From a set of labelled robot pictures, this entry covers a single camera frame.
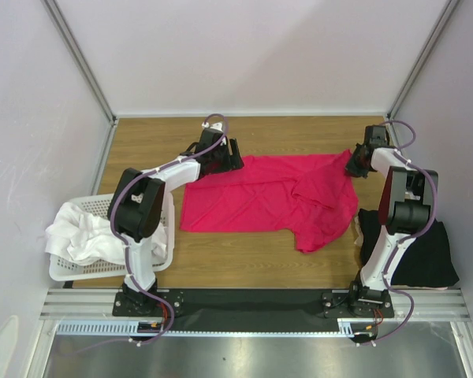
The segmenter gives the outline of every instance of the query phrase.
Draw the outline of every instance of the white backdrop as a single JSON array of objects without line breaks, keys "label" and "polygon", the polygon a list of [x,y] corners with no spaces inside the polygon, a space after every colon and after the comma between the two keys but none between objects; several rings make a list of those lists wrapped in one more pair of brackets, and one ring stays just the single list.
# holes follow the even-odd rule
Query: white backdrop
[{"label": "white backdrop", "polygon": [[385,113],[445,0],[58,0],[119,116]]},{"label": "white backdrop", "polygon": [[473,2],[460,4],[397,119],[417,131],[410,158],[438,171],[438,219],[473,320]]},{"label": "white backdrop", "polygon": [[7,376],[21,376],[52,284],[44,229],[89,195],[108,130],[41,1],[0,1],[0,328],[17,320]]}]

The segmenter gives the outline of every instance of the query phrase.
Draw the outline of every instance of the wooden table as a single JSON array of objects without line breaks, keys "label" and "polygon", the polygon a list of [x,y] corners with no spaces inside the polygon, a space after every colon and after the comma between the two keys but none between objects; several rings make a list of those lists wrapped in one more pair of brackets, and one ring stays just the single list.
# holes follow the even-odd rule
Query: wooden table
[{"label": "wooden table", "polygon": [[[154,168],[199,139],[201,118],[122,119],[100,193],[112,193],[124,169]],[[335,154],[363,141],[364,127],[381,117],[234,117],[229,136],[244,155]],[[353,180],[359,207],[377,209],[384,179]],[[184,188],[173,192],[176,214],[172,265],[158,272],[160,287],[347,287],[359,267],[353,225],[313,254],[294,249],[288,230],[189,233],[179,230]],[[122,277],[81,280],[74,287],[116,287]]]}]

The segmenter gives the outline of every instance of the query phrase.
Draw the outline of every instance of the white laundry basket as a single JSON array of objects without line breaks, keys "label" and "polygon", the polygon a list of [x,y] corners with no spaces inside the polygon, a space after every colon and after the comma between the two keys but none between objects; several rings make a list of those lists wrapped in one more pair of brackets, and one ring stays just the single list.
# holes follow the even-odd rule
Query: white laundry basket
[{"label": "white laundry basket", "polygon": [[[70,202],[78,205],[88,213],[107,219],[107,210],[109,209],[112,197],[113,195],[92,195],[90,197],[74,198]],[[171,193],[166,193],[163,198],[161,222],[166,228],[166,260],[153,256],[152,266],[155,272],[168,268],[173,260],[175,211]],[[81,266],[52,254],[50,256],[49,274],[56,281],[72,281],[123,276],[126,274],[126,269],[124,265],[116,265],[104,260],[98,260],[91,265]]]}]

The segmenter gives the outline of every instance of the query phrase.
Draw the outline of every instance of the pink shirt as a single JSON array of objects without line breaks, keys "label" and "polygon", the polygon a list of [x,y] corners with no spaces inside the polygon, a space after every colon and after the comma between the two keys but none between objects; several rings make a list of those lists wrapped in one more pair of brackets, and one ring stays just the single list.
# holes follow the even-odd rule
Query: pink shirt
[{"label": "pink shirt", "polygon": [[244,168],[186,186],[181,230],[264,232],[287,228],[310,253],[343,235],[357,211],[341,154],[246,156]]}]

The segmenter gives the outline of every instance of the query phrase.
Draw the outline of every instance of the black cloth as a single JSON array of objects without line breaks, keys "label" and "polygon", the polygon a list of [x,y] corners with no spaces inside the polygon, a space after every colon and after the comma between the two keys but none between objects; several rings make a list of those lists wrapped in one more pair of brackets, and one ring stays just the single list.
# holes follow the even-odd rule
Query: black cloth
[{"label": "black cloth", "polygon": [[[381,225],[378,211],[359,211],[363,232],[361,262],[365,265],[377,244]],[[406,250],[391,279],[392,285],[410,287],[449,287],[459,281],[450,258],[450,245],[443,222],[434,221],[431,228]]]}]

